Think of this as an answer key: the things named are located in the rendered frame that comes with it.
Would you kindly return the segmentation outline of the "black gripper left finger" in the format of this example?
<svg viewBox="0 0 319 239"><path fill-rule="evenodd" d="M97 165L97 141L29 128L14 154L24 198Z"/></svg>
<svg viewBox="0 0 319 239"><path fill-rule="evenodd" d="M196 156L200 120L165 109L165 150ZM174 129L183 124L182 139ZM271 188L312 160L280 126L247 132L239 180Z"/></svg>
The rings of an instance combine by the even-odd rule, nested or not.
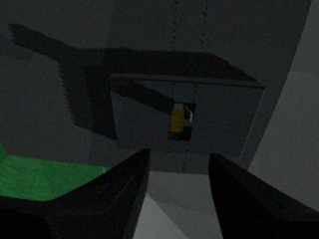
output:
<svg viewBox="0 0 319 239"><path fill-rule="evenodd" d="M133 239L151 170L143 148L59 198L0 195L0 239Z"/></svg>

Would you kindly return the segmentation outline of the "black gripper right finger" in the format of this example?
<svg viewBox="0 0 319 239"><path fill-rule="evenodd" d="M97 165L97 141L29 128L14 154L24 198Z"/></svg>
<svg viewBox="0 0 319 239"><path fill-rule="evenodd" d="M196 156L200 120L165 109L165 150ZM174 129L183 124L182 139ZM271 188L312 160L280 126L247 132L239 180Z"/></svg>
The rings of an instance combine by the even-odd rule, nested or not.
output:
<svg viewBox="0 0 319 239"><path fill-rule="evenodd" d="M319 239L319 211L211 154L208 178L223 239Z"/></svg>

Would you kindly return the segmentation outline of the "dark grey panel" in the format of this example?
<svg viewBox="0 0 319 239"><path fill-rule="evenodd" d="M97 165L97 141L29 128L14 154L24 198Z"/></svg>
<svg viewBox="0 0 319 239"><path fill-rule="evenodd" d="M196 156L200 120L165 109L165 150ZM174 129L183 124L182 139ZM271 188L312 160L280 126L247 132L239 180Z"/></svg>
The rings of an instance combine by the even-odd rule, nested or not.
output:
<svg viewBox="0 0 319 239"><path fill-rule="evenodd" d="M8 155L151 171L246 168L312 0L0 0L0 142ZM174 103L190 105L171 131Z"/></svg>

